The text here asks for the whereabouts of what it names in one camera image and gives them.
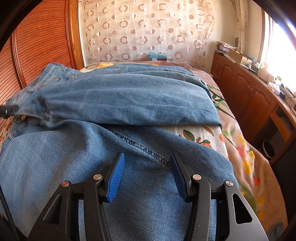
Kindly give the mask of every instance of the sheer curtain with circle pattern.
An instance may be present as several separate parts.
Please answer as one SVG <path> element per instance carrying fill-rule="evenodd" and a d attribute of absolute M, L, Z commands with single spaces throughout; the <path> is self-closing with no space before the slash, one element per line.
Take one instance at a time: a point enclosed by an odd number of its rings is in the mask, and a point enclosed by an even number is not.
<path fill-rule="evenodd" d="M 79 24 L 85 65 L 145 61 L 153 51 L 202 69 L 214 25 L 207 0 L 82 0 Z"/>

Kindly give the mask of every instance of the jeans seam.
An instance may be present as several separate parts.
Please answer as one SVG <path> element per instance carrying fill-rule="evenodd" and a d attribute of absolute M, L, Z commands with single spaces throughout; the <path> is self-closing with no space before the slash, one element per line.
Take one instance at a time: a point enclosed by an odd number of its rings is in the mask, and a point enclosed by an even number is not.
<path fill-rule="evenodd" d="M 133 140 L 133 139 L 119 133 L 118 131 L 116 131 L 116 130 L 114 130 L 112 128 L 106 128 L 106 129 L 108 131 L 112 132 L 113 134 L 115 134 L 116 136 L 118 136 L 120 139 L 122 139 L 123 141 L 125 141 L 129 145 L 134 146 L 134 147 L 142 150 L 143 152 L 145 152 L 146 154 L 148 154 L 149 156 L 151 156 L 152 158 L 154 158 L 155 160 L 157 160 L 161 164 L 165 165 L 168 169 L 170 169 L 170 160 L 165 158 L 161 154 L 159 154 L 156 151 L 150 149 L 149 147 L 141 144 L 140 142 L 135 141 L 135 140 Z"/>

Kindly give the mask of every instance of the orange flower print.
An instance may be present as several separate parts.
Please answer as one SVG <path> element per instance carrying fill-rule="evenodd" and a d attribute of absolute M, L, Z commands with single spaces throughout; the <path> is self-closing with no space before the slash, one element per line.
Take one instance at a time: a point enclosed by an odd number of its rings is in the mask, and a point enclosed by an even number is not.
<path fill-rule="evenodd" d="M 246 153 L 246 149 L 245 149 L 245 146 L 237 146 L 237 150 L 239 152 L 239 155 L 242 157 L 242 158 L 245 158 L 247 153 Z"/>
<path fill-rule="evenodd" d="M 253 177 L 253 181 L 254 181 L 255 187 L 257 187 L 257 186 L 260 185 L 260 178 L 259 177 L 254 176 Z"/>
<path fill-rule="evenodd" d="M 209 143 L 201 143 L 201 145 L 204 145 L 204 146 L 207 146 L 207 147 L 212 148 L 211 145 L 210 145 Z"/>
<path fill-rule="evenodd" d="M 263 210 L 261 210 L 261 211 L 259 211 L 257 213 L 257 217 L 258 217 L 259 220 L 262 220 L 264 218 L 264 212 L 263 212 Z"/>
<path fill-rule="evenodd" d="M 258 203 L 259 205 L 264 205 L 264 198 L 262 198 L 262 197 L 257 197 L 257 198 L 256 198 L 256 201 L 257 201 L 257 203 Z"/>
<path fill-rule="evenodd" d="M 252 173 L 252 163 L 250 161 L 248 161 L 247 159 L 245 159 L 242 162 L 242 167 L 244 168 L 244 173 L 246 175 L 249 175 Z"/>
<path fill-rule="evenodd" d="M 223 141 L 225 143 L 222 133 L 220 133 L 219 138 L 221 141 Z"/>

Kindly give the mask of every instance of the wooden shelf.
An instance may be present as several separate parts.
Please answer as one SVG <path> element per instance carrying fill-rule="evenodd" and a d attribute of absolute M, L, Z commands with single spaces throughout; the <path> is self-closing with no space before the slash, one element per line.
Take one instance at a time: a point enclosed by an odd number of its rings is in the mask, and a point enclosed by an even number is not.
<path fill-rule="evenodd" d="M 277 129 L 281 133 L 284 141 L 287 142 L 291 137 L 290 130 L 287 128 L 285 123 L 281 120 L 281 118 L 274 111 L 270 114 L 270 118 L 273 120 Z"/>

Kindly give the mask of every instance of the wooden cabinet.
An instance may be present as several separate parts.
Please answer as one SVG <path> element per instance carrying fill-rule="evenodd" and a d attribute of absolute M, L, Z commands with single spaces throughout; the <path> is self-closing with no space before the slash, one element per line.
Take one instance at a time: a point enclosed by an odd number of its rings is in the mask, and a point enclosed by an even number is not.
<path fill-rule="evenodd" d="M 250 94 L 253 91 L 252 89 L 253 83 L 254 83 L 253 78 L 250 78 L 248 74 L 245 73 L 245 71 L 241 70 L 240 68 L 236 68 L 236 71 L 233 77 L 233 86 L 231 88 L 231 95 L 229 100 L 227 100 L 227 104 L 231 109 L 235 118 L 238 120 L 238 122 L 246 106 L 248 105 Z"/>
<path fill-rule="evenodd" d="M 211 74 L 213 75 L 213 79 L 218 86 L 221 81 L 222 64 L 223 64 L 223 57 L 218 54 L 214 54 L 213 63 L 211 67 Z"/>
<path fill-rule="evenodd" d="M 276 101 L 266 87 L 257 81 L 249 95 L 250 101 L 239 122 L 246 140 L 256 136 L 276 106 Z"/>
<path fill-rule="evenodd" d="M 214 54 L 213 70 L 217 72 L 215 81 L 245 139 L 251 142 L 268 120 L 277 101 L 257 76 L 225 57 Z"/>
<path fill-rule="evenodd" d="M 221 80 L 218 86 L 227 102 L 230 100 L 231 90 L 233 89 L 233 77 L 235 74 L 236 66 L 232 62 L 225 59 L 222 64 L 222 68 Z"/>

